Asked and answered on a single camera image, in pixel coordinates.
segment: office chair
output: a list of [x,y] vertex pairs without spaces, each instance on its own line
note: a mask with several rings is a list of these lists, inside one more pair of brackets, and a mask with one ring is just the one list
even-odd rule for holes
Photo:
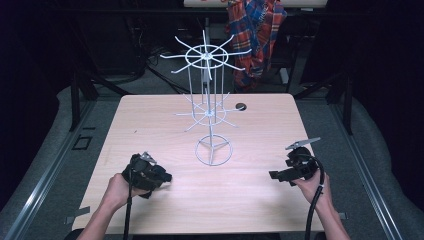
[[313,34],[310,32],[310,23],[308,19],[301,16],[287,17],[279,27],[277,39],[275,40],[271,55],[271,68],[277,69],[276,74],[279,74],[282,68],[290,69],[285,89],[286,93],[290,90],[299,46],[306,36],[311,35]]

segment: black cable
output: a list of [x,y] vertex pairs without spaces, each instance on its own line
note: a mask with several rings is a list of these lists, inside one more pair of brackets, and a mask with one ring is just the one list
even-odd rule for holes
[[314,198],[311,201],[311,205],[309,206],[309,212],[308,212],[308,218],[306,220],[306,229],[305,229],[305,240],[310,240],[311,237],[311,225],[312,225],[312,217],[314,215],[315,206],[317,205],[318,198],[321,196],[322,189],[324,188],[324,177],[325,177],[325,171],[324,166],[322,163],[318,160],[318,158],[308,155],[308,154],[296,154],[296,156],[299,157],[308,157],[312,160],[314,160],[318,164],[318,168],[320,170],[320,177],[319,177],[319,186],[315,192]]
[[161,73],[159,73],[155,69],[151,68],[149,65],[147,65],[146,68],[150,72],[152,72],[154,75],[156,75],[157,77],[159,77],[160,79],[162,79],[163,81],[165,81],[176,93],[178,93],[178,94],[181,94],[181,93],[190,93],[190,90],[188,90],[188,89],[186,89],[186,88],[178,85],[177,83],[175,83],[171,79],[167,78],[166,76],[162,75]]
[[128,171],[129,175],[129,183],[128,183],[128,199],[127,199],[127,211],[125,214],[125,228],[124,228],[124,240],[128,239],[128,231],[130,228],[130,216],[131,216],[131,206],[132,206],[132,182],[133,182],[133,175],[132,175],[132,168]]

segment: wooden table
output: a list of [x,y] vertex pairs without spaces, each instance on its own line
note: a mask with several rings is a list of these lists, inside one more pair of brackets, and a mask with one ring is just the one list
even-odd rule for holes
[[[293,97],[230,95],[224,107],[232,109],[240,102],[247,109],[226,116],[237,127],[225,122],[214,126],[216,134],[231,142],[232,156],[223,165],[208,166],[194,152],[197,141],[208,135],[208,127],[196,125],[185,132],[193,118],[176,115],[191,112],[183,95],[123,97],[81,203],[91,212],[77,217],[73,229],[86,226],[109,178],[122,172],[132,154],[148,151],[173,180],[148,200],[134,198],[130,233],[304,231],[309,203],[297,187],[272,180],[268,173],[287,168],[285,147],[308,138]],[[107,232],[123,233],[124,222],[125,207],[116,212]],[[312,230],[322,229],[315,214]]]

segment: white wire rack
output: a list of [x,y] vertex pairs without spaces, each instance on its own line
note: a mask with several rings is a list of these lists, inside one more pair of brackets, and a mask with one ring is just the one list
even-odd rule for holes
[[[231,111],[240,111],[243,109],[225,109],[224,100],[230,95],[230,93],[224,94],[224,70],[225,67],[230,67],[238,71],[243,71],[244,68],[237,68],[231,64],[228,64],[229,56],[231,55],[242,55],[250,52],[238,52],[238,53],[228,53],[223,47],[229,43],[232,39],[229,38],[222,45],[217,46],[209,44],[208,36],[205,35],[203,31],[203,45],[198,45],[191,47],[183,41],[179,40],[177,37],[175,39],[182,45],[188,48],[187,52],[184,55],[174,55],[174,56],[163,56],[162,58],[184,58],[187,65],[180,68],[176,71],[171,71],[172,73],[180,73],[181,71],[187,69],[188,80],[190,84],[190,96],[184,95],[186,99],[191,103],[191,112],[189,113],[177,113],[179,116],[191,116],[194,120],[194,123],[188,127],[185,131],[189,131],[196,125],[207,126],[209,129],[209,134],[202,137],[196,144],[195,154],[196,157],[204,164],[209,166],[218,166],[226,163],[232,155],[233,148],[230,141],[214,133],[213,127],[220,123],[227,123],[231,126],[236,127],[235,124],[232,124],[225,120],[227,113]],[[200,83],[202,86],[201,90],[201,101],[196,103],[193,98],[193,84],[192,84],[192,74],[191,69],[197,68],[200,70]],[[217,91],[217,74],[218,69],[221,69],[221,91],[220,97],[218,96]],[[213,81],[214,87],[213,92],[211,92],[211,82]],[[220,156],[226,156],[222,159],[216,159],[217,151],[223,152],[225,154],[220,154]]]

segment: hanging shirt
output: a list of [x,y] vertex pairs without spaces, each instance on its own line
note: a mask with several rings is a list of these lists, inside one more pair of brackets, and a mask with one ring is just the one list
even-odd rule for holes
[[235,66],[245,68],[234,71],[235,87],[238,92],[254,88],[264,69],[269,68],[278,28],[287,13],[277,0],[229,0],[229,32],[234,52]]

